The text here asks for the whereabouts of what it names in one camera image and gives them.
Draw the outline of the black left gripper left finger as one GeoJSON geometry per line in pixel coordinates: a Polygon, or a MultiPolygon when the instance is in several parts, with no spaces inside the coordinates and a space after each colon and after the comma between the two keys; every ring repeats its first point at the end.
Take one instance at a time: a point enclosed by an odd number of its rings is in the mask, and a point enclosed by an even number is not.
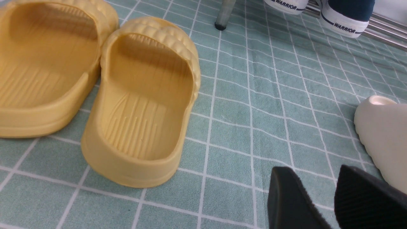
{"type": "Polygon", "coordinates": [[[267,210],[270,229],[331,229],[289,167],[273,167],[267,210]]]}

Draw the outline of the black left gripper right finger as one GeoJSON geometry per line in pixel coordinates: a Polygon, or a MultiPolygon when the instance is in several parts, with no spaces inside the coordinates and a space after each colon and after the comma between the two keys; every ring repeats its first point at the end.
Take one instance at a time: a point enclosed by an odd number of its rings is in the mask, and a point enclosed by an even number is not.
{"type": "Polygon", "coordinates": [[[405,229],[407,196],[360,168],[342,165],[334,212],[342,229],[405,229]]]}

